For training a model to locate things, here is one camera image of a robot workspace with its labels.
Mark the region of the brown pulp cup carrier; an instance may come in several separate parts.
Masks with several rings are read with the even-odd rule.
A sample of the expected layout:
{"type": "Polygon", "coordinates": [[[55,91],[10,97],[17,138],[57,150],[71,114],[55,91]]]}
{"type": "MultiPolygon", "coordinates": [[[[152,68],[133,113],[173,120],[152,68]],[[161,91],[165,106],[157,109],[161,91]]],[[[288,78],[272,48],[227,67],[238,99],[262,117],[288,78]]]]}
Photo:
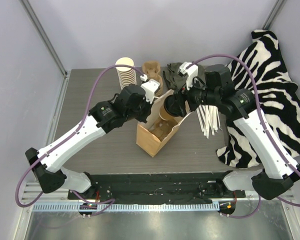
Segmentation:
{"type": "Polygon", "coordinates": [[[162,141],[165,137],[168,136],[168,134],[172,131],[173,127],[177,124],[178,123],[174,119],[166,121],[162,120],[161,118],[158,118],[149,131],[160,141],[162,141]]]}

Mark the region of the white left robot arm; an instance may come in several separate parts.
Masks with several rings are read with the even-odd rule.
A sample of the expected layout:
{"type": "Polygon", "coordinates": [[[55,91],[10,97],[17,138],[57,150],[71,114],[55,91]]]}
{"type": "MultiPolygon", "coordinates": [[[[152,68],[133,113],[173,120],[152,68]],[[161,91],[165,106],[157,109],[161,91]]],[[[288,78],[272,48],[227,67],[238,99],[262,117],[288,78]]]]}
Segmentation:
{"type": "Polygon", "coordinates": [[[49,146],[25,152],[39,185],[45,194],[58,189],[78,192],[90,200],[97,188],[87,172],[75,172],[64,164],[86,145],[99,139],[129,120],[146,122],[151,113],[155,94],[144,85],[129,85],[111,100],[101,101],[91,108],[85,119],[49,146]]]}

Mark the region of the brown paper bag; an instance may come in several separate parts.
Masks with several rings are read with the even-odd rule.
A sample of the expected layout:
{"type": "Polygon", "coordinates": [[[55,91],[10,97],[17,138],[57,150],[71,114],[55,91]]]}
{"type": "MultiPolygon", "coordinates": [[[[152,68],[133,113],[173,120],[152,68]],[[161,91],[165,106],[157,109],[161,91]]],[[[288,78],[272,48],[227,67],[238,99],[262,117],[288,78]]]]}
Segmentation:
{"type": "Polygon", "coordinates": [[[173,92],[173,90],[168,90],[157,98],[151,107],[151,114],[146,119],[147,123],[139,122],[137,124],[136,144],[151,157],[157,155],[186,119],[186,117],[174,117],[170,120],[160,118],[160,108],[163,106],[164,100],[173,92]]]}

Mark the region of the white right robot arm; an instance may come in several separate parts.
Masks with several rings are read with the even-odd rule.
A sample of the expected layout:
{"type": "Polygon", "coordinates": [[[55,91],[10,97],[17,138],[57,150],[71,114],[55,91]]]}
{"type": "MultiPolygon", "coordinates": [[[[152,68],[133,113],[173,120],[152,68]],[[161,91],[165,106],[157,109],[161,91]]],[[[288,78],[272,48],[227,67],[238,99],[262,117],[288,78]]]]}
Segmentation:
{"type": "Polygon", "coordinates": [[[253,189],[272,200],[290,189],[300,179],[300,164],[294,160],[266,123],[254,93],[236,90],[230,70],[222,65],[209,66],[205,80],[198,77],[198,66],[184,62],[177,71],[185,84],[168,96],[159,111],[163,120],[185,117],[201,105],[215,106],[226,119],[245,135],[261,160],[263,170],[251,178],[253,189]]]}

